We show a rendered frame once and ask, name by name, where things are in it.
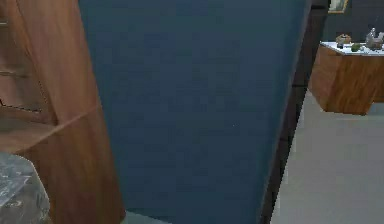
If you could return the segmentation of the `brown wooden shelf unit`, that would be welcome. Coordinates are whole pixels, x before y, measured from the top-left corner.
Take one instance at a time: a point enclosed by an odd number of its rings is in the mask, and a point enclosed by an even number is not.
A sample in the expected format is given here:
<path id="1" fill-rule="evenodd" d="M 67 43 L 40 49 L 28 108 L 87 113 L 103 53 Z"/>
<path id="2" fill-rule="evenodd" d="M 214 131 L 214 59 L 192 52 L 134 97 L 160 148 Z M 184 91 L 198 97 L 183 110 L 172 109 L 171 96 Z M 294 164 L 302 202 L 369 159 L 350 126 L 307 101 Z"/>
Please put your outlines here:
<path id="1" fill-rule="evenodd" d="M 0 0 L 0 152 L 35 165 L 50 224 L 122 223 L 79 0 Z"/>

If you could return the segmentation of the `wooden counter with white top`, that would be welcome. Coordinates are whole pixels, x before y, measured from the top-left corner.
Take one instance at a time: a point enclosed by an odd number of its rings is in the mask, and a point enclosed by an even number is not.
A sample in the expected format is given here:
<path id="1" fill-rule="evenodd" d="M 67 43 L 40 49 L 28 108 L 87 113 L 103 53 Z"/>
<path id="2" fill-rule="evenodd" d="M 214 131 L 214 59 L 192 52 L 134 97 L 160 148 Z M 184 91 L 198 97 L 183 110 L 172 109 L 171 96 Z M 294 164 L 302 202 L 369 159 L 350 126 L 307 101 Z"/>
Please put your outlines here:
<path id="1" fill-rule="evenodd" d="M 308 88 L 325 112 L 366 115 L 384 103 L 384 50 L 320 42 Z"/>

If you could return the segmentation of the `brown round pot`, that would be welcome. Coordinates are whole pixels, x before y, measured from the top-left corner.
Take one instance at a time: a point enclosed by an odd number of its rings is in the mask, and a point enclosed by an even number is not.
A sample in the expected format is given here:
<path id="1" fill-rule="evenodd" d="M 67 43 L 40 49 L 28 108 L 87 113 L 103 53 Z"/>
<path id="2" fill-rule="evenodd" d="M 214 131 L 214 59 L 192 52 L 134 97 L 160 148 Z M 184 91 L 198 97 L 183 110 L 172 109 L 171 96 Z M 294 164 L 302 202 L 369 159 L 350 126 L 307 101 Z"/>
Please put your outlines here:
<path id="1" fill-rule="evenodd" d="M 337 43 L 338 48 L 343 49 L 345 44 L 349 44 L 351 42 L 351 37 L 347 34 L 341 34 L 336 37 L 335 42 Z"/>

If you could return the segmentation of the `grey crinkled plastic bag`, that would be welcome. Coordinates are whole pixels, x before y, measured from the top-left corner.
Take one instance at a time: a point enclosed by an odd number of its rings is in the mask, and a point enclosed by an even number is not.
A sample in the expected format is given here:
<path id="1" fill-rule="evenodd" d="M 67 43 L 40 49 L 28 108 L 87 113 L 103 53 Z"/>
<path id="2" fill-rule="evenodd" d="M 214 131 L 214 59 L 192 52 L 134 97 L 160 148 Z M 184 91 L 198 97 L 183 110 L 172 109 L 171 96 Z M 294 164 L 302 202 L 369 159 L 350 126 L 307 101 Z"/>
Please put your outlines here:
<path id="1" fill-rule="evenodd" d="M 31 161 L 0 152 L 0 224 L 48 224 L 50 200 Z"/>

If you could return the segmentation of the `framed wall picture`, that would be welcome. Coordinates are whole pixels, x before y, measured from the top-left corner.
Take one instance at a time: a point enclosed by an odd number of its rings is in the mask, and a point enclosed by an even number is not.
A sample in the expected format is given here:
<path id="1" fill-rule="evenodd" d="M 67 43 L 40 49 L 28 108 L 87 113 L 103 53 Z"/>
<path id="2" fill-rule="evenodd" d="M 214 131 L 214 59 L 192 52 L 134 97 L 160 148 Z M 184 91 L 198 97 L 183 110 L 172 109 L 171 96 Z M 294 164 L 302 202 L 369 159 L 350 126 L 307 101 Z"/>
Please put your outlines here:
<path id="1" fill-rule="evenodd" d="M 349 0 L 329 0 L 329 14 L 343 14 L 347 8 Z"/>

